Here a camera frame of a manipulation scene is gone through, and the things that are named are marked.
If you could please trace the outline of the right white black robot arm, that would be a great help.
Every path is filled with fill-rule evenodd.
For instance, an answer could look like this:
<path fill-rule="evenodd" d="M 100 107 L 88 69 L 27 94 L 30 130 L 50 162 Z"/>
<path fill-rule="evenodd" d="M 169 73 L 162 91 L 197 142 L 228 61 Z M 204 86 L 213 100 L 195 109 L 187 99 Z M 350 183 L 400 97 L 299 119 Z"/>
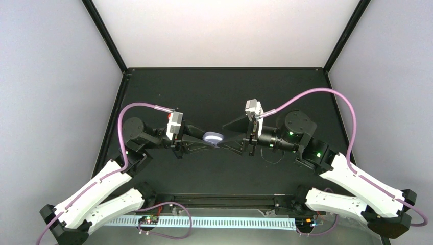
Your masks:
<path fill-rule="evenodd" d="M 223 140 L 220 147 L 239 155 L 245 152 L 254 155 L 257 146 L 275 152 L 292 152 L 296 163 L 349 192 L 341 195 L 299 187 L 298 195 L 291 199 L 291 207 L 298 214 L 307 210 L 334 213 L 354 219 L 389 239 L 407 232 L 412 221 L 407 211 L 415 203 L 416 193 L 389 187 L 372 178 L 343 154 L 315 139 L 316 127 L 315 122 L 298 110 L 279 116 L 275 127 L 264 126 L 254 113 L 247 113 L 223 126 L 225 130 L 238 132 L 238 136 Z"/>

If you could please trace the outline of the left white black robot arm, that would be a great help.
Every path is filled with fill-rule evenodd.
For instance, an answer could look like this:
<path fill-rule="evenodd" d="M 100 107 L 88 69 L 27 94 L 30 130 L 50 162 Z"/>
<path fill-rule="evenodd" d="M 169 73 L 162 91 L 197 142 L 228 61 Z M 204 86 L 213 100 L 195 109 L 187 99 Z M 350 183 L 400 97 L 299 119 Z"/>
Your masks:
<path fill-rule="evenodd" d="M 176 158 L 184 154 L 213 149 L 203 140 L 204 131 L 182 121 L 173 139 L 167 128 L 148 127 L 132 117 L 122 126 L 128 165 L 121 154 L 111 158 L 88 183 L 70 198 L 57 205 L 45 205 L 40 210 L 47 230 L 58 244 L 83 244 L 98 228 L 126 213 L 153 206 L 156 192 L 147 182 L 139 182 L 113 199 L 107 198 L 119 187 L 131 181 L 152 161 L 148 149 L 170 149 Z"/>

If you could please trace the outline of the lavender earbud charging case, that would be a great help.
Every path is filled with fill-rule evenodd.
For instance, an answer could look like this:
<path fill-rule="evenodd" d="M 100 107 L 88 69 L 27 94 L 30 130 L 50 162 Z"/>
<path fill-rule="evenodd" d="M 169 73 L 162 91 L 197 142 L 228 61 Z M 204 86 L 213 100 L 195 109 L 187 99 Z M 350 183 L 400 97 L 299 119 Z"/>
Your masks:
<path fill-rule="evenodd" d="M 223 134 L 211 131 L 205 132 L 202 136 L 203 141 L 211 144 L 219 144 L 224 138 Z"/>

